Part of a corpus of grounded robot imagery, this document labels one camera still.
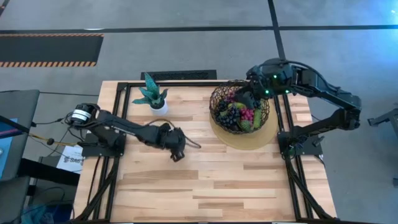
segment grapes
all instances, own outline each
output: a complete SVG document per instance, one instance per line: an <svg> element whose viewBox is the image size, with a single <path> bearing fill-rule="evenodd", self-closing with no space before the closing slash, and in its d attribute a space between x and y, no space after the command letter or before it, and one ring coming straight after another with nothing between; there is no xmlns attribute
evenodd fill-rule
<svg viewBox="0 0 398 224"><path fill-rule="evenodd" d="M231 91L227 94L225 101L227 101L228 103L234 103L235 102L235 92Z"/></svg>
<svg viewBox="0 0 398 224"><path fill-rule="evenodd" d="M226 111L227 109L228 109L228 103L225 100L221 100L218 103L217 111L220 113Z"/></svg>
<svg viewBox="0 0 398 224"><path fill-rule="evenodd" d="M254 107L255 107L255 108L258 108L258 109L261 109L261 100L256 100L256 101L254 102Z"/></svg>
<svg viewBox="0 0 398 224"><path fill-rule="evenodd" d="M216 120L222 126L232 129L232 127L235 128L236 121L239 119L239 117L240 117L239 110L237 109L237 107L235 105L233 105L232 107L230 107L228 109L226 115L224 115L224 116L219 115L216 118Z"/></svg>
<svg viewBox="0 0 398 224"><path fill-rule="evenodd" d="M241 120L253 121L254 110L251 109L241 109Z"/></svg>

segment potted plant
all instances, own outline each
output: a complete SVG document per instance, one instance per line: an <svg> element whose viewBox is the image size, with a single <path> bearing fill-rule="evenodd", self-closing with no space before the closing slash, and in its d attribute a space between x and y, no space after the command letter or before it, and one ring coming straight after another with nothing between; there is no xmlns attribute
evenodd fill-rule
<svg viewBox="0 0 398 224"><path fill-rule="evenodd" d="M167 90L163 90L162 94L159 92L159 87L156 85L154 79L148 74L145 73L145 85L147 89L140 87L141 93L144 95L141 99L135 99L132 103L135 104L149 104L150 109L153 114L156 116L162 116L167 113Z"/></svg>

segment butcher block tabletop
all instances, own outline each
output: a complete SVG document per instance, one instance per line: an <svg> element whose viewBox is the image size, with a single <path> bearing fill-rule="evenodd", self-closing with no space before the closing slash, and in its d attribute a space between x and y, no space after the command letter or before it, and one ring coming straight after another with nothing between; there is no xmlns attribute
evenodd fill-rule
<svg viewBox="0 0 398 224"><path fill-rule="evenodd" d="M117 81L103 82L98 98L102 110L112 112L117 84ZM209 100L214 86L167 88L169 111L164 118L181 127L185 135L201 144L201 149L186 146L185 158L173 162L170 151L145 146L134 136L127 136L119 165L111 222L295 220L285 161L279 154L277 139L273 138L266 146L251 151L229 147L216 137L209 122ZM294 125L310 124L312 118L306 97L288 97ZM131 103L136 98L142 98L142 94L138 87L132 87L127 119L139 124L156 119L149 105ZM123 99L124 93L118 116L121 115ZM288 129L282 97L279 101L284 126ZM335 217L323 164L314 156L302 156L302 160L309 191L325 211ZM86 207L96 161L96 157L84 161L74 203L76 216ZM98 166L91 197L97 191L100 173L101 166ZM297 192L301 214L305 217L302 194L299 189ZM106 192L100 218L104 217L107 198Z"/></svg>

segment wooden plate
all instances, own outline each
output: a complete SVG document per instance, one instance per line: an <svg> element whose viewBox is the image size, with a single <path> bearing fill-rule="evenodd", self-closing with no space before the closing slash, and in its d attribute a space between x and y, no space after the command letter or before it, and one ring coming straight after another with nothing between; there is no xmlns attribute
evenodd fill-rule
<svg viewBox="0 0 398 224"><path fill-rule="evenodd" d="M268 144L276 135L278 129L278 117L275 106L270 100L268 120L258 131L249 134L231 134L218 126L210 116L210 124L213 132L226 145L235 149L255 150Z"/></svg>

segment green leaf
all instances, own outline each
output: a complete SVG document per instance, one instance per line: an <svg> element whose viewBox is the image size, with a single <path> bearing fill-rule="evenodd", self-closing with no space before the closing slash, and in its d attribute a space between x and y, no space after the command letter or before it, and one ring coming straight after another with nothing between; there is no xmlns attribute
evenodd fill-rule
<svg viewBox="0 0 398 224"><path fill-rule="evenodd" d="M160 94L162 100L166 99L167 91L168 91L168 90L169 90L169 89L165 89L165 90L163 90L162 94Z"/></svg>
<svg viewBox="0 0 398 224"><path fill-rule="evenodd" d="M261 110L255 109L254 110L254 118L253 118L253 127L260 128L260 124L261 124Z"/></svg>
<svg viewBox="0 0 398 224"><path fill-rule="evenodd" d="M159 94L159 87L156 85L154 79L148 73L145 73L144 75L147 90L153 92L154 94Z"/></svg>
<svg viewBox="0 0 398 224"><path fill-rule="evenodd" d="M139 89L140 89L141 93L142 93L144 96L147 96L149 99L153 100L153 99L156 98L156 97L155 97L155 93L153 93L153 92L151 92L151 91L148 91L148 90L144 89L143 87L140 87Z"/></svg>
<svg viewBox="0 0 398 224"><path fill-rule="evenodd" d="M161 101L162 101L162 99L160 99L160 97L159 97L159 98L156 99L156 100L152 100L151 103L152 103L153 105L157 105L157 104L159 104Z"/></svg>
<svg viewBox="0 0 398 224"><path fill-rule="evenodd" d="M145 96L144 98L133 100L132 103L135 103L135 104L146 104L146 103L150 104L150 99Z"/></svg>
<svg viewBox="0 0 398 224"><path fill-rule="evenodd" d="M241 127L241 129L243 131L246 131L246 132L251 130L250 121L248 121L248 120L241 121L239 126Z"/></svg>

